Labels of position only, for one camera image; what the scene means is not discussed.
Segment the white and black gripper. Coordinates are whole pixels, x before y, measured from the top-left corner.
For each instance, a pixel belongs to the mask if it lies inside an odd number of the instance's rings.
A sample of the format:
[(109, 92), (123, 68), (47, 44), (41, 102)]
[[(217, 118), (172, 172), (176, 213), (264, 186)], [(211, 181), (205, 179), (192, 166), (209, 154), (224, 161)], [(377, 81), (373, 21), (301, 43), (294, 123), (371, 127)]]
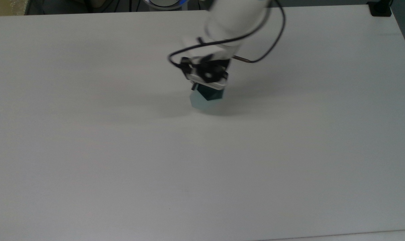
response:
[(196, 84), (200, 84), (215, 90), (224, 90), (228, 84), (228, 67), (230, 59), (214, 59), (210, 54), (199, 59), (182, 57), (180, 69), (185, 78), (192, 84), (191, 90), (195, 91)]

